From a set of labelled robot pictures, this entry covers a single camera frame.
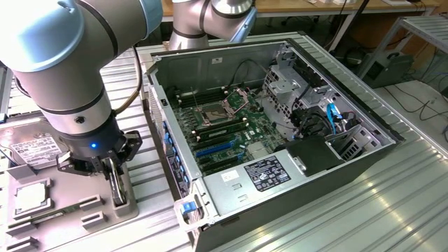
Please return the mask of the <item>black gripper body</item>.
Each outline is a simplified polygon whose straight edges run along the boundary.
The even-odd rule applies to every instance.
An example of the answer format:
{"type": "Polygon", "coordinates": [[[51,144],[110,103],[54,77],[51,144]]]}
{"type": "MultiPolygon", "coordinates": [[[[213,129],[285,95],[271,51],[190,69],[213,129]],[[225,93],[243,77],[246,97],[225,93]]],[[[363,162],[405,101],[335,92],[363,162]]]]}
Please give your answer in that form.
{"type": "Polygon", "coordinates": [[[59,132],[59,137],[73,155],[78,158],[105,156],[107,151],[117,151],[122,146],[122,131],[115,118],[107,118],[94,130],[81,134],[59,132]]]}

